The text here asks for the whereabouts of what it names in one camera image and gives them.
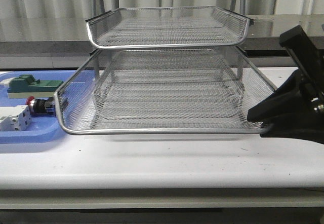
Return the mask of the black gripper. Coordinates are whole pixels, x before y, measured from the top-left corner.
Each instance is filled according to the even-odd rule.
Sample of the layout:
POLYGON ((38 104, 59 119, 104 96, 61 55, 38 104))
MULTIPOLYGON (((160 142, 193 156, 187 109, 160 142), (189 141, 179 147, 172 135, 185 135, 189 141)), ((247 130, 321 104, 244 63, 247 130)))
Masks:
POLYGON ((265 122, 270 125, 263 138, 292 138, 323 144, 323 55, 297 25, 279 36, 279 44, 297 64, 288 79, 270 96, 248 111, 249 122, 265 122), (296 113, 304 109, 300 93, 302 75, 313 87, 307 97, 317 114, 296 113))

